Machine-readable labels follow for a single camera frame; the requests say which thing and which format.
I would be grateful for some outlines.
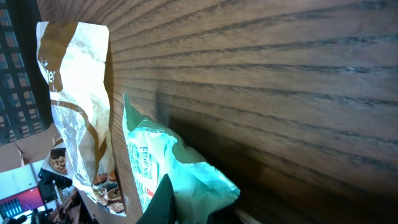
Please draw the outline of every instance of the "brown and white package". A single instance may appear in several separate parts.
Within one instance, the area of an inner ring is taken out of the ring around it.
[[[82,22],[39,22],[36,36],[37,63],[49,84],[53,120],[66,147],[66,171],[93,201],[125,216],[103,83],[109,30]]]

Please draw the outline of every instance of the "brown stripe on bag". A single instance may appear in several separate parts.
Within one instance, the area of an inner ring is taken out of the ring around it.
[[[49,89],[54,93],[63,89],[60,67],[76,27],[77,22],[65,25],[50,22],[41,39],[37,57],[47,73]]]
[[[65,101],[57,101],[57,100],[51,100],[51,104],[54,106],[61,106],[64,108],[71,109],[73,111],[76,111],[79,113],[83,119],[85,120],[85,127],[87,131],[93,136],[94,139],[94,151],[95,151],[95,175],[94,175],[94,180],[98,174],[98,166],[100,163],[100,160],[104,156],[105,150],[106,150],[106,138],[101,144],[101,147],[98,149],[99,145],[99,139],[98,139],[98,133],[97,130],[94,128],[94,126],[91,125],[90,120],[88,119],[88,116],[86,112],[83,110],[83,108],[79,107],[78,105],[75,105],[73,103],[65,102]]]

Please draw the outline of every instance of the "crumpled wrapper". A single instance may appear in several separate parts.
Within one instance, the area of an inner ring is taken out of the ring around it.
[[[109,30],[72,22],[39,22],[37,63],[49,84],[54,123],[66,147],[73,185],[113,214],[124,214],[109,133],[104,71]]]
[[[171,129],[134,109],[124,96],[123,133],[142,210],[168,174],[179,223],[207,223],[208,216],[231,205],[240,190],[209,165]]]

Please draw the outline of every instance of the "bowl of nuts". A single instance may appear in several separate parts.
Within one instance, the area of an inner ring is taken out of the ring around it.
[[[65,148],[52,149],[50,152],[50,164],[58,172],[67,173],[65,167]]]

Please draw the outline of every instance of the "brown wooden surface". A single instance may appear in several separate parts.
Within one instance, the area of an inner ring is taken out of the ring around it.
[[[109,27],[120,222],[142,213],[123,93],[235,181],[260,222],[398,222],[398,1],[38,4],[44,21]]]

